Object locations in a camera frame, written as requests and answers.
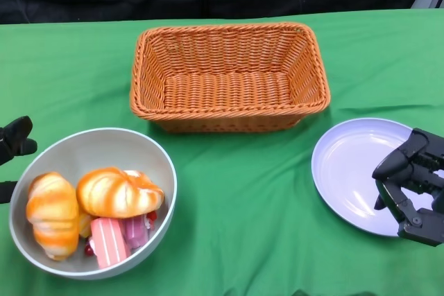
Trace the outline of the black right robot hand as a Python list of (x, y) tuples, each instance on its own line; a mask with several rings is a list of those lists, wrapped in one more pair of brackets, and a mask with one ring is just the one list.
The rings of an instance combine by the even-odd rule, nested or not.
[[(408, 139), (373, 171), (379, 195), (376, 210), (388, 208), (398, 236), (436, 247), (443, 243), (443, 138), (414, 128)], [(432, 197), (431, 209), (416, 209), (402, 192)]]

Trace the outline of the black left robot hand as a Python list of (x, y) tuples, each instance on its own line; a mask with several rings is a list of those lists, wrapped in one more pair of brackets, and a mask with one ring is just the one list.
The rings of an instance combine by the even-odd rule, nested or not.
[(1, 165), (14, 159), (37, 152), (37, 142), (29, 138), (33, 122), (29, 116), (22, 116), (1, 128)]

